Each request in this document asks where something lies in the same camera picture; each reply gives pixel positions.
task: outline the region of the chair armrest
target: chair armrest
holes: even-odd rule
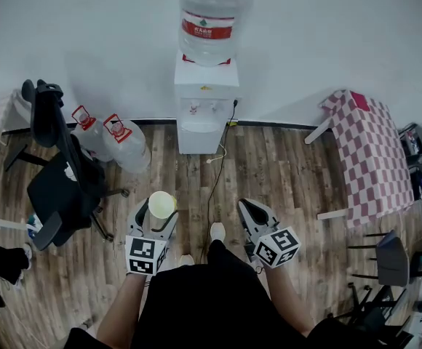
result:
[[[19,155],[25,151],[28,145],[24,142],[18,144],[13,148],[6,156],[4,160],[4,171],[7,172],[10,167],[15,163],[17,159],[19,159]]]
[[[59,233],[63,226],[63,220],[60,218],[59,212],[53,212],[49,219],[43,224],[41,230],[36,233],[33,238],[33,244],[40,251],[46,249],[51,243],[54,237]]]

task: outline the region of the person's arm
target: person's arm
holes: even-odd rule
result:
[[[128,349],[140,315],[146,276],[127,274],[119,293],[101,321],[96,338],[113,349]]]
[[[281,317],[294,329],[307,337],[314,328],[308,307],[303,304],[293,288],[289,273],[283,267],[264,268],[271,300]]]

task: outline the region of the paper cup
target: paper cup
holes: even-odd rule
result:
[[[154,217],[166,219],[175,211],[175,198],[165,191],[156,191],[150,196],[148,209]]]

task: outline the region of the checkered tablecloth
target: checkered tablecloth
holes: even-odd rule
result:
[[[365,224],[413,203],[410,174],[387,106],[349,90],[321,106],[331,116],[345,177],[347,226]]]

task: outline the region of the office chair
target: office chair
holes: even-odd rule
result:
[[[404,331],[410,317],[401,326],[386,325],[386,322],[395,312],[402,307],[407,301],[407,290],[404,289],[397,300],[394,300],[390,286],[383,286],[377,295],[371,301],[367,301],[371,288],[366,286],[367,294],[361,302],[358,300],[355,286],[350,283],[352,288],[352,297],[354,300],[354,309],[348,313],[334,317],[329,314],[328,318],[346,318],[350,317],[347,326],[358,329],[374,337],[383,344],[389,345],[391,348],[404,348],[413,335]]]
[[[51,148],[56,145],[59,153],[50,161],[25,152],[26,144],[16,147],[4,160],[4,170],[20,159],[43,166],[27,187],[28,197],[43,224],[33,242],[40,251],[51,243],[62,246],[75,231],[89,228],[94,223],[104,240],[112,242],[114,236],[107,233],[98,222],[94,211],[99,212],[101,198],[114,194],[128,197],[129,191],[108,191],[103,168],[87,157],[79,141],[72,135],[60,108],[64,106],[63,92],[56,84],[38,80],[37,88],[31,80],[22,85],[22,96],[31,104],[31,135],[33,139]],[[76,181],[65,174],[72,168]]]
[[[341,314],[339,316],[334,317],[333,314],[329,314],[328,318],[348,318],[349,322],[347,326],[354,326],[357,324],[357,320],[361,317],[367,315],[370,310],[373,308],[379,308],[381,310],[381,314],[383,315],[385,321],[387,321],[390,317],[394,315],[394,313],[402,307],[407,301],[407,289],[404,289],[400,294],[397,300],[394,300],[394,295],[392,294],[392,290],[390,286],[383,286],[376,296],[374,296],[373,300],[368,301],[371,295],[371,287],[365,286],[365,290],[367,291],[365,297],[361,302],[358,300],[357,289],[353,283],[349,283],[349,288],[352,291],[352,299],[354,301],[354,307],[351,311]]]

